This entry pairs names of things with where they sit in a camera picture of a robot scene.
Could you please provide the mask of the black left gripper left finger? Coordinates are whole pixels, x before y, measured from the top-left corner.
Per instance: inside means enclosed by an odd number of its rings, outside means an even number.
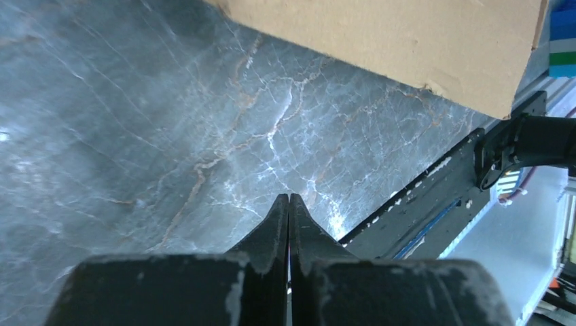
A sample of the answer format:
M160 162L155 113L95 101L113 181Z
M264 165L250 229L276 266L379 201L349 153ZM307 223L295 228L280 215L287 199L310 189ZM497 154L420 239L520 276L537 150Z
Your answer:
M98 255L65 281L47 325L284 325L289 198L225 253Z

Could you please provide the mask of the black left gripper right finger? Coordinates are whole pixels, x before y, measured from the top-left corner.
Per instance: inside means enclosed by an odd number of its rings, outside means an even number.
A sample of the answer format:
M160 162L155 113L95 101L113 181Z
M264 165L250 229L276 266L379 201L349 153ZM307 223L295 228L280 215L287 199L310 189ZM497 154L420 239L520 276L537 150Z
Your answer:
M359 259L289 198L294 325L513 325L490 273L463 259Z

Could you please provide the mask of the brown cardboard box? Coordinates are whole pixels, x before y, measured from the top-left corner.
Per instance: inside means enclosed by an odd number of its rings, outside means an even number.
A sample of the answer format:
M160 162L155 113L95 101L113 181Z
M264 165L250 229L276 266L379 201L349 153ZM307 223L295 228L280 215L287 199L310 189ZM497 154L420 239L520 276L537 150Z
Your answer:
M506 120L548 3L214 1L230 20Z

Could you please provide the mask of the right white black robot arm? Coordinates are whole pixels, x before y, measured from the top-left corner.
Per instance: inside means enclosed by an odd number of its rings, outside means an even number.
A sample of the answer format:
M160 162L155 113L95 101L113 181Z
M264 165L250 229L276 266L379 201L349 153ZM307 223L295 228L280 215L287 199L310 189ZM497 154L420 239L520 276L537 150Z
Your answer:
M481 190L511 170L531 166L575 168L575 119L522 114L498 124L476 145Z

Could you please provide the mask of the blue toy blocks stack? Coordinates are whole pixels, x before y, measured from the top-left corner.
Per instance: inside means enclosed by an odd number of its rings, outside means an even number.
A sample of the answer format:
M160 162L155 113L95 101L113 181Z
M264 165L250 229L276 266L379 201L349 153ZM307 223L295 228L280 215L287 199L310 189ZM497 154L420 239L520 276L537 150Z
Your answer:
M575 1L562 1L550 15L548 76L575 77Z

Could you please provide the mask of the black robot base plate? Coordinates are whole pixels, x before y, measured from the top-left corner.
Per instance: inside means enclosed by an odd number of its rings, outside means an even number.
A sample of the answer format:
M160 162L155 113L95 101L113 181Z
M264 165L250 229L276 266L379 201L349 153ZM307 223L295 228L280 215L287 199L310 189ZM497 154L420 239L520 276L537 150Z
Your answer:
M361 259L441 256L490 202L506 173L525 167L520 129L545 116L547 92L537 91L490 130L476 128L340 243Z

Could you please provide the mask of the aluminium frame rail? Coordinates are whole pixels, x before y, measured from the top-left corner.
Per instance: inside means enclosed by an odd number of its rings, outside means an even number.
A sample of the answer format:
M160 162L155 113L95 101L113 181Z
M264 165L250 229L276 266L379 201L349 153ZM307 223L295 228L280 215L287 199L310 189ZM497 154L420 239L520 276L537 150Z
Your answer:
M515 95L513 109L537 91L547 93L548 116L575 118L575 77L548 77L547 72L531 82L522 82Z

